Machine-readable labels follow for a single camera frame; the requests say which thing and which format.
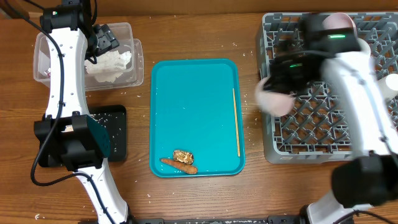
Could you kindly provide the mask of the white cup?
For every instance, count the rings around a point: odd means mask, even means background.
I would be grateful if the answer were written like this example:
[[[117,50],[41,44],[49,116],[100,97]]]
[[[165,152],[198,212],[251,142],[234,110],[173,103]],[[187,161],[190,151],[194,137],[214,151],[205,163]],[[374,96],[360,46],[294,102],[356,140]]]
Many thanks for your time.
[[[385,92],[389,99],[393,99],[397,95],[397,74],[389,74],[385,79]]]

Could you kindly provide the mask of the orange carrot piece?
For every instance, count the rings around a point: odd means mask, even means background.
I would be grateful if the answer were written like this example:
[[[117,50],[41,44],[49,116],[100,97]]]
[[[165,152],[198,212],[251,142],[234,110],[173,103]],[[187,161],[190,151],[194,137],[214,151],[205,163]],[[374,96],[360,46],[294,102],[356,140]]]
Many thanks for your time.
[[[195,175],[198,172],[198,169],[195,166],[190,165],[190,164],[184,164],[182,162],[174,161],[171,159],[165,159],[165,158],[160,159],[160,161],[162,163],[172,166],[186,174]]]

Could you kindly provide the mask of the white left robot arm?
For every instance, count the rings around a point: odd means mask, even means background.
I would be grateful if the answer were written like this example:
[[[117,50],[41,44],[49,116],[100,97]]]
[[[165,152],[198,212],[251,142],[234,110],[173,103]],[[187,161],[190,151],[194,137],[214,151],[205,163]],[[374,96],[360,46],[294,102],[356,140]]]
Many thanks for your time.
[[[109,168],[111,140],[104,126],[90,115],[85,96],[84,62],[118,46],[106,26],[95,23],[89,1],[62,1],[45,8],[37,27],[50,50],[50,96],[45,114],[34,123],[40,149],[30,178],[35,185],[37,166],[51,161],[70,171],[47,182],[53,185],[76,177],[97,212],[98,223],[133,223],[129,206],[120,195]]]

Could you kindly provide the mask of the brown food scrap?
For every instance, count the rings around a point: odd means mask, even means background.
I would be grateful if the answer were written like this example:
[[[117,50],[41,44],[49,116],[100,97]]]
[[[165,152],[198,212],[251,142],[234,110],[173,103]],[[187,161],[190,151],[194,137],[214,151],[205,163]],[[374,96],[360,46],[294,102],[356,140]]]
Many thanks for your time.
[[[175,150],[173,152],[174,161],[181,162],[184,164],[192,165],[194,162],[194,156],[191,152]]]

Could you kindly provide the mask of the white napkin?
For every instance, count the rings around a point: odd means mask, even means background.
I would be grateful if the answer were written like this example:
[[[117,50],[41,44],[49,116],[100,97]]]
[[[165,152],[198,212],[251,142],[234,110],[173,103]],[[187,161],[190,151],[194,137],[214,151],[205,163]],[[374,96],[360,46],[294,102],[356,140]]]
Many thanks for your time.
[[[94,76],[99,83],[115,82],[126,70],[127,64],[131,62],[132,53],[130,51],[119,53],[119,51],[106,52],[97,58],[97,63],[93,64],[85,60],[86,72]]]

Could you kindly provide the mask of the red snack wrapper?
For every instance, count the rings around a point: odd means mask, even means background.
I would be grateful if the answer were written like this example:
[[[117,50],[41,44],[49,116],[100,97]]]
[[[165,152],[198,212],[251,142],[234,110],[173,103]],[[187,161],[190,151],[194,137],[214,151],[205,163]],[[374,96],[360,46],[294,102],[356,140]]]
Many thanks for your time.
[[[51,68],[48,68],[46,71],[44,71],[44,73],[46,74],[46,76],[50,77]]]

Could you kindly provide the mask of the large white plate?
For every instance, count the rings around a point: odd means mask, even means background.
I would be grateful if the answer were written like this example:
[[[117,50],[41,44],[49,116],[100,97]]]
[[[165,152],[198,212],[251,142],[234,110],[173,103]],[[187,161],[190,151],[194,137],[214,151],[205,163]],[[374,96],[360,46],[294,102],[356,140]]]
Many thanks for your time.
[[[336,12],[329,15],[326,19],[323,20],[322,25],[326,30],[356,29],[356,25],[352,18],[342,12]]]

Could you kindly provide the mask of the wooden chopstick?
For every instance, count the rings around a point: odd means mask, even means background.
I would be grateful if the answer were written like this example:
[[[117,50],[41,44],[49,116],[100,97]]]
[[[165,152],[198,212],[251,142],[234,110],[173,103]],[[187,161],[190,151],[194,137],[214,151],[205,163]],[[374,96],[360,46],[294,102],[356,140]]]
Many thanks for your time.
[[[237,152],[238,152],[238,157],[241,156],[240,152],[240,143],[239,143],[239,126],[238,126],[238,114],[237,114],[237,107],[236,107],[236,95],[235,95],[235,89],[232,89],[233,92],[233,106],[234,106],[234,122],[235,122],[235,130],[236,130],[236,144],[237,144]]]

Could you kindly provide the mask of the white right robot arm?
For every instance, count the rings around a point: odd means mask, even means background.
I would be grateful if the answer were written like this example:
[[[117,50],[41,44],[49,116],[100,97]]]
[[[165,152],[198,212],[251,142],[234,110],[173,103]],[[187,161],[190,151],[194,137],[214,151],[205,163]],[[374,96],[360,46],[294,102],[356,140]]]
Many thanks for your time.
[[[397,198],[397,130],[374,76],[371,54],[344,13],[309,14],[300,23],[303,49],[274,58],[256,87],[259,108],[283,116],[295,94],[315,80],[332,85],[349,127],[353,159],[337,167],[331,190],[303,209],[301,223],[341,223]]]

